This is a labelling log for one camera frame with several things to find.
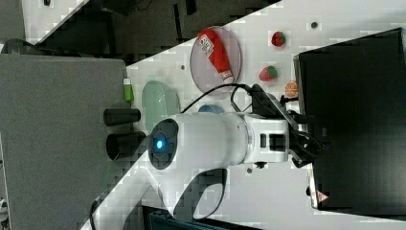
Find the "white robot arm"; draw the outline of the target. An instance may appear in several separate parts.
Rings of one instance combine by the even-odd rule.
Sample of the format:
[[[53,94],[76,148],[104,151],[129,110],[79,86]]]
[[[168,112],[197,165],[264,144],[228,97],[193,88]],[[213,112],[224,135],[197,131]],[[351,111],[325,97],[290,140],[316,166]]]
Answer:
[[[146,139],[140,157],[103,196],[99,196],[79,230],[123,230],[148,190],[154,190],[177,220],[196,219],[206,189],[225,185],[228,168],[293,161],[297,168],[324,151],[314,136],[300,130],[305,116],[287,110],[258,85],[245,85],[250,112],[221,114],[183,110],[160,121]]]

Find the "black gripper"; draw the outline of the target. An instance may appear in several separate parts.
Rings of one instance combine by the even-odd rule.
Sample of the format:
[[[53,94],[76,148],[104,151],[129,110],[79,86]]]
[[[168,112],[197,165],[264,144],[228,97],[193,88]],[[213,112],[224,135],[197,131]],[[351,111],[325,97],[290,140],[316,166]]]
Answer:
[[[315,137],[300,131],[299,125],[306,124],[307,118],[285,106],[272,94],[267,94],[258,84],[252,86],[252,115],[259,119],[252,127],[255,149],[253,163],[263,168],[266,163],[285,162],[292,155],[297,168],[313,163],[325,150]]]

